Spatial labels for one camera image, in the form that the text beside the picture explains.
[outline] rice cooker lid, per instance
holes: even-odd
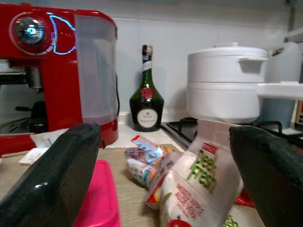
[[[267,51],[255,48],[238,46],[238,43],[217,44],[214,48],[203,49],[191,53],[189,57],[214,57],[214,56],[258,56],[267,57]]]

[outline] white pot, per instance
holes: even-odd
[[[218,49],[228,53],[230,47]],[[196,53],[188,57],[187,111],[193,117],[229,123],[247,123],[258,118],[260,97],[303,100],[302,84],[293,81],[263,83],[266,57],[205,56],[204,54],[209,51],[210,49],[196,52],[202,53],[199,58],[192,57]],[[258,65],[259,74],[257,71],[248,73],[247,70],[243,70],[244,59],[249,68]]]
[[[190,54],[188,82],[264,82],[267,51],[231,45]]]

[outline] bottle label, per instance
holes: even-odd
[[[142,65],[142,71],[149,70],[151,68],[152,68],[152,62],[151,61],[146,61]]]
[[[154,95],[155,95],[154,91],[149,87],[145,87],[141,89],[142,98],[152,98]]]
[[[158,114],[152,109],[140,110],[137,115],[138,123],[144,128],[150,128],[157,122]]]

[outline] gas stove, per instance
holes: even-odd
[[[283,130],[281,122],[253,121],[243,125],[251,125],[264,129],[276,136],[286,139],[289,143],[303,148],[303,133],[293,130],[291,134]],[[187,149],[196,137],[197,119],[192,117],[182,118],[178,122],[164,122],[161,128],[172,136],[179,144]]]

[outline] coffee machine knob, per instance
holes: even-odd
[[[24,44],[39,44],[43,39],[43,25],[34,18],[21,17],[15,21],[16,37]]]

